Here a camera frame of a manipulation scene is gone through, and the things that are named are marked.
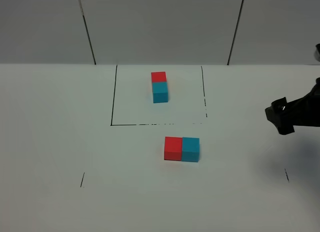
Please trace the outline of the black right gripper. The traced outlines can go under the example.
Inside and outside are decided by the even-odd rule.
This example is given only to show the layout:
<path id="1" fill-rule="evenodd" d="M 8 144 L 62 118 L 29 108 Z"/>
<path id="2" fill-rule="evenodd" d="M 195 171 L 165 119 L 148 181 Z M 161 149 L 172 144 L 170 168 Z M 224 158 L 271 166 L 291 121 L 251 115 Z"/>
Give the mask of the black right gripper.
<path id="1" fill-rule="evenodd" d="M 265 115 L 277 129 L 280 135 L 294 133 L 294 126 L 320 126 L 320 79 L 317 78 L 314 87 L 304 97 L 289 103 L 286 97 L 277 99 L 265 108 Z"/>

